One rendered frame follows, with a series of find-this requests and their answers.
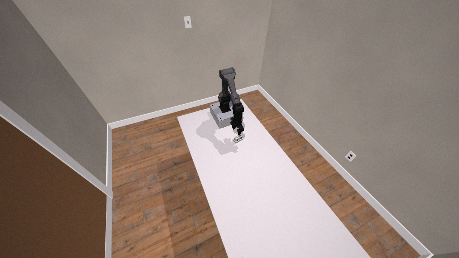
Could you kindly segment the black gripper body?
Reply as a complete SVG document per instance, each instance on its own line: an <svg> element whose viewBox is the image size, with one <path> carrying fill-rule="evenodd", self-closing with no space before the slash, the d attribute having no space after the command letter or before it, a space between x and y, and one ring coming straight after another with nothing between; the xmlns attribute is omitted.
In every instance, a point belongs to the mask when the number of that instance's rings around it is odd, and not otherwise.
<svg viewBox="0 0 459 258"><path fill-rule="evenodd" d="M234 121L233 117L231 118L231 121L235 127L239 128L241 131L244 131L244 128L242 126L242 121L236 122Z"/></svg>

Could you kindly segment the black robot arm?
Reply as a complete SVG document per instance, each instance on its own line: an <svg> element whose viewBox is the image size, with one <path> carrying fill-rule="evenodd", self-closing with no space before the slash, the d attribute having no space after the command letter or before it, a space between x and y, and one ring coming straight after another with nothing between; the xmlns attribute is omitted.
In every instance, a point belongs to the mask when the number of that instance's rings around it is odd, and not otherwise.
<svg viewBox="0 0 459 258"><path fill-rule="evenodd" d="M236 86L234 82L236 71L233 67L219 70L219 77L222 79L222 92L218 95L220 102L219 108L222 113L231 111L229 102L232 101L234 121L239 122L242 119L242 112L244 112L244 108L242 102L240 101L239 94L236 93ZM231 93L228 91L228 87Z"/></svg>

